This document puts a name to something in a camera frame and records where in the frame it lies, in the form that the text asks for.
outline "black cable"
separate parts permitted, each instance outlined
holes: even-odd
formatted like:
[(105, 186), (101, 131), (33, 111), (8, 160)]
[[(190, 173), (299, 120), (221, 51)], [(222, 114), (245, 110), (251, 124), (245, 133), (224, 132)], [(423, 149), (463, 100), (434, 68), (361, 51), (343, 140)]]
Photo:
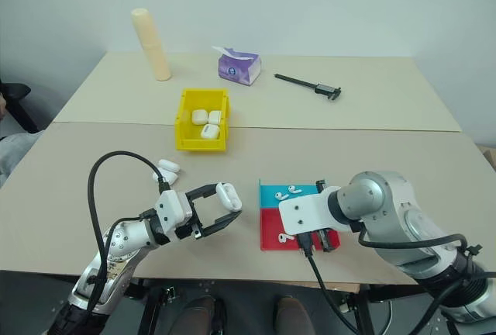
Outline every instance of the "black cable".
[(307, 256), (307, 258), (308, 258), (308, 262), (312, 266), (312, 269), (313, 269), (313, 272), (315, 273), (315, 276), (317, 277), (317, 281), (319, 281), (320, 290), (322, 291), (322, 294), (324, 295), (324, 298), (327, 301), (327, 303), (329, 304), (329, 306), (331, 307), (332, 311), (338, 316), (339, 319), (341, 319), (341, 322), (343, 322), (346, 325), (346, 327), (348, 327), (348, 329), (350, 329), (350, 331), (352, 333), (355, 333), (356, 335), (360, 335), (360, 332), (358, 331), (358, 329), (354, 325), (352, 325), (350, 321), (348, 321), (345, 318), (345, 316), (339, 310), (339, 307), (337, 306), (337, 304), (335, 304), (334, 301), (332, 300), (331, 295), (329, 295), (329, 293), (327, 292), (327, 288), (324, 285), (324, 281), (322, 280), (322, 277), (320, 276), (320, 272), (317, 268), (317, 265), (315, 265), (313, 257)]
[(485, 273), (480, 273), (478, 275), (473, 275), (471, 277), (460, 277), (451, 285), (446, 287), (443, 292), (441, 292), (430, 304), (430, 306), (425, 311), (422, 318), (417, 323), (417, 326), (410, 332), (409, 335), (417, 335), (424, 328), (428, 321), (434, 316), (434, 313), (443, 303), (443, 301), (457, 288), (459, 288), (464, 282), (477, 281), (486, 278), (496, 278), (496, 271), (488, 271)]
[(434, 238), (432, 240), (417, 240), (415, 242), (370, 242), (365, 240), (365, 233), (367, 229), (362, 227), (360, 235), (358, 236), (358, 243), (364, 247), (371, 248), (387, 248), (389, 250), (405, 250), (408, 248), (426, 248), (433, 246), (440, 246), (451, 242), (460, 242), (458, 247), (462, 252), (467, 249), (467, 239), (463, 234), (450, 234), (449, 236)]
[(90, 211), (90, 217), (91, 217), (91, 224), (93, 226), (93, 232), (95, 233), (95, 238), (96, 238), (96, 244), (98, 245), (98, 252), (100, 254), (100, 269), (98, 270), (98, 274), (95, 279), (95, 286), (93, 287), (93, 290), (91, 291), (90, 298), (88, 300), (88, 305), (87, 305), (87, 318), (91, 315), (91, 312), (95, 308), (98, 300), (100, 299), (100, 295), (103, 292), (103, 289), (105, 288), (105, 283), (107, 280), (107, 256), (109, 253), (109, 248), (110, 248), (110, 242), (112, 240), (112, 233), (115, 227), (121, 223), (122, 221), (126, 220), (136, 220), (140, 219), (138, 218), (126, 218), (126, 219), (120, 219), (117, 220), (111, 227), (109, 233), (108, 233), (108, 238), (107, 238), (107, 243), (103, 244), (103, 237), (102, 237), (102, 232), (100, 230), (100, 223), (98, 222), (98, 214), (96, 211), (96, 204), (95, 204), (95, 177), (96, 173), (98, 171), (98, 168), (102, 165), (103, 162), (108, 160), (110, 157), (116, 157), (119, 155), (124, 155), (128, 157), (133, 157), (136, 158), (140, 161), (142, 161), (144, 164), (148, 165), (158, 176), (158, 181), (159, 181), (159, 192), (162, 192), (162, 189), (168, 189), (169, 185), (164, 181), (164, 178), (158, 168), (153, 165), (150, 161), (148, 161), (145, 157), (140, 156), (139, 154), (130, 152), (130, 151), (125, 151), (125, 150), (118, 150), (118, 151), (113, 151), (110, 153), (107, 153), (100, 157), (95, 164), (93, 164), (93, 167), (91, 168), (90, 174), (88, 176), (88, 207)]

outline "person's leg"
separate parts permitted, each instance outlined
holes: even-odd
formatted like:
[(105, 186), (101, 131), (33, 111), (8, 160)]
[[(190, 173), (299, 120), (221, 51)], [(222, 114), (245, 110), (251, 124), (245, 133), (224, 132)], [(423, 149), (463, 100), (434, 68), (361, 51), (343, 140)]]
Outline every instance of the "person's leg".
[(0, 140), (0, 188), (42, 134), (17, 133)]
[(274, 329), (277, 335), (315, 335), (312, 321), (297, 299), (282, 298), (276, 306)]
[(211, 296), (189, 302), (174, 321), (169, 335), (209, 335), (215, 311)]

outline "yellow plastic bin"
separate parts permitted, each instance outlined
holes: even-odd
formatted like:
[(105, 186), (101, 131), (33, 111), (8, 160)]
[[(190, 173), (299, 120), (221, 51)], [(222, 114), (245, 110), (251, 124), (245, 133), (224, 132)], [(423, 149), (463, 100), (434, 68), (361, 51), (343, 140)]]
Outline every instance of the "yellow plastic bin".
[[(220, 133), (216, 140), (202, 139), (203, 126), (191, 122), (191, 113), (196, 109), (222, 111)], [(229, 96), (226, 89), (185, 89), (181, 96), (179, 111), (174, 124), (176, 149), (190, 151), (226, 151), (229, 135)]]

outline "person's foot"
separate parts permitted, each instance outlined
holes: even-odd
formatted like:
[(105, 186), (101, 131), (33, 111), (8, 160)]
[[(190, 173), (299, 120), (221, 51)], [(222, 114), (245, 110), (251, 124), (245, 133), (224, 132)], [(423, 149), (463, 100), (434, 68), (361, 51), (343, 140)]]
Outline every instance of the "person's foot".
[(277, 335), (315, 335), (305, 307), (289, 297), (280, 299), (274, 308), (274, 329)]
[(174, 321), (169, 335), (209, 335), (215, 315), (215, 300), (203, 296), (189, 302)]

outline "white earbud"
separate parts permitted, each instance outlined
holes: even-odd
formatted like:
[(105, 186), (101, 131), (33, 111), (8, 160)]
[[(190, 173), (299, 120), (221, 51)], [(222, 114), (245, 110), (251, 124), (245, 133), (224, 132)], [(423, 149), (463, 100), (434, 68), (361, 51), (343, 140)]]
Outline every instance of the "white earbud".
[(163, 168), (164, 170), (168, 170), (170, 172), (179, 172), (181, 169), (179, 164), (168, 161), (167, 159), (160, 159), (158, 161), (158, 167)]
[(289, 234), (284, 234), (281, 233), (277, 237), (279, 239), (279, 243), (286, 243), (287, 240), (294, 240), (295, 238), (293, 236), (290, 236)]
[(220, 198), (220, 202), (226, 207), (229, 211), (240, 211), (241, 210), (241, 199), (239, 199), (238, 193), (234, 189), (233, 184), (226, 183), (223, 184), (219, 182), (215, 191)]
[(296, 189), (296, 187), (294, 185), (289, 185), (288, 186), (288, 191), (291, 193), (291, 194), (298, 194), (298, 193), (301, 193), (302, 190), (301, 189)]
[(289, 195), (288, 195), (288, 194), (284, 194), (284, 195), (282, 195), (282, 193), (281, 193), (281, 192), (277, 192), (277, 193), (274, 195), (274, 197), (276, 197), (276, 199), (277, 199), (277, 200), (279, 200), (279, 201), (284, 201), (287, 197), (289, 197)]

